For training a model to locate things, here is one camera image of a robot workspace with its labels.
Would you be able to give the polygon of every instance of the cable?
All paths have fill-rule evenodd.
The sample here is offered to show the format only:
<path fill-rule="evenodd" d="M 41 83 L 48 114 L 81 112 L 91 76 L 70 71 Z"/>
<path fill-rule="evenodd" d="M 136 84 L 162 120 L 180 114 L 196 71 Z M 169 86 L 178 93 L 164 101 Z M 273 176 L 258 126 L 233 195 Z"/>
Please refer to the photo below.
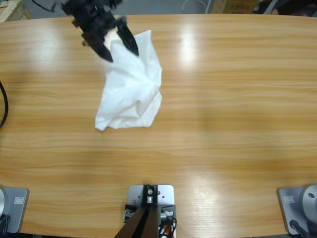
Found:
<path fill-rule="evenodd" d="M 41 9 L 48 11 L 48 12 L 54 12 L 55 11 L 55 7 L 56 7 L 56 2 L 54 2 L 54 4 L 52 5 L 51 9 L 48 9 L 42 5 L 40 5 L 38 2 L 36 2 L 35 0 L 31 0 L 35 5 L 39 6 Z"/>
<path fill-rule="evenodd" d="M 190 1 L 190 0 L 184 1 L 183 5 L 182 5 L 182 9 L 183 9 L 183 10 L 185 10 L 184 6 L 185 6 L 185 4 L 186 4 L 188 1 Z M 204 4 L 204 2 L 202 2 L 202 1 L 200 1 L 200 0 L 195 0 L 195 1 L 198 1 L 198 2 L 200 2 L 202 5 L 204 5 L 205 11 L 206 11 L 207 6 L 206 6 L 206 4 Z"/>
<path fill-rule="evenodd" d="M 3 115 L 2 121 L 0 122 L 0 127 L 2 127 L 5 120 L 6 120 L 6 117 L 8 116 L 9 103 L 8 103 L 8 97 L 6 96 L 6 93 L 5 93 L 5 90 L 4 90 L 4 87 L 1 83 L 1 81 L 0 81 L 0 89 L 1 89 L 1 92 L 3 95 L 3 99 L 4 99 L 4 115 Z"/>
<path fill-rule="evenodd" d="M 173 218 L 172 220 L 166 221 L 165 223 L 160 225 L 160 229 L 158 231 L 158 237 L 159 238 L 173 238 L 174 232 L 176 230 L 177 220 L 176 218 Z"/>

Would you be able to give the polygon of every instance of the metal mount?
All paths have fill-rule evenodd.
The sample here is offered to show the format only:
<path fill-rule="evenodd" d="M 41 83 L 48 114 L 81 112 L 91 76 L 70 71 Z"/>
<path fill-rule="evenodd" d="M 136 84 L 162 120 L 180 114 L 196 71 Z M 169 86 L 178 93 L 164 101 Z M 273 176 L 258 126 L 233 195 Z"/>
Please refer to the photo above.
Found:
<path fill-rule="evenodd" d="M 286 230 L 291 235 L 317 235 L 317 185 L 278 191 Z"/>
<path fill-rule="evenodd" d="M 171 185 L 133 185 L 115 238 L 176 238 L 176 206 Z"/>
<path fill-rule="evenodd" d="M 20 230 L 28 194 L 24 188 L 0 187 L 0 234 Z"/>

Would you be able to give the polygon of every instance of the robotic arm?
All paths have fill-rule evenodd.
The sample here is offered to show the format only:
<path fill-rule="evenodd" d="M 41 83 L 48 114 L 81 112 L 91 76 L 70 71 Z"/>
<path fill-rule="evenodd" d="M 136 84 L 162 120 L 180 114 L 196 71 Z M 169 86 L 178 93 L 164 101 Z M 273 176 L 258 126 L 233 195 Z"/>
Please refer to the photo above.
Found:
<path fill-rule="evenodd" d="M 125 47 L 136 56 L 139 55 L 135 39 L 127 27 L 126 20 L 115 19 L 104 6 L 116 8 L 122 0 L 69 0 L 62 5 L 67 15 L 73 15 L 73 24 L 83 30 L 83 45 L 90 46 L 101 58 L 113 62 L 110 51 L 104 46 L 105 35 L 115 27 Z"/>

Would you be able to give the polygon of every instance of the black cable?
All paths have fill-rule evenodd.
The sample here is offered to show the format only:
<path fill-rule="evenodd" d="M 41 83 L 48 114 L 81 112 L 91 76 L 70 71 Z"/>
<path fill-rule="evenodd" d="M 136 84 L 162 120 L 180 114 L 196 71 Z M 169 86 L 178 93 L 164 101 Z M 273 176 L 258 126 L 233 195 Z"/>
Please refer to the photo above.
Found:
<path fill-rule="evenodd" d="M 4 87 L 1 83 L 1 81 L 0 81 L 0 89 L 1 89 L 1 92 L 3 95 L 3 99 L 4 99 L 4 115 L 3 115 L 2 121 L 0 122 L 0 127 L 2 127 L 5 120 L 6 120 L 6 117 L 8 116 L 9 103 L 8 103 L 8 97 L 6 96 L 6 93 L 5 93 L 5 90 L 4 90 Z"/>
<path fill-rule="evenodd" d="M 31 0 L 35 5 L 39 6 L 41 9 L 48 11 L 48 12 L 54 12 L 55 7 L 56 7 L 56 2 L 54 2 L 54 4 L 52 5 L 52 7 L 50 9 L 40 5 L 38 2 L 36 2 L 35 0 Z"/>

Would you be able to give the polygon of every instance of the floor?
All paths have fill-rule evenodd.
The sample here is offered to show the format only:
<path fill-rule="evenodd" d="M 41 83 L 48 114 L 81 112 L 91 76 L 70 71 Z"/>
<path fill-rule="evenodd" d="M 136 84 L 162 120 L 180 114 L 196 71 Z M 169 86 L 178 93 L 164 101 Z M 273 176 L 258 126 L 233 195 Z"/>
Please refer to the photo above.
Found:
<path fill-rule="evenodd" d="M 50 8 L 56 0 L 35 0 L 39 4 Z M 139 14 L 183 14 L 205 13 L 209 0 L 123 0 L 115 15 L 139 15 Z M 31 12 L 33 18 L 48 18 L 66 16 L 56 7 L 55 12 L 46 12 L 36 6 L 31 0 L 24 0 L 25 7 Z"/>

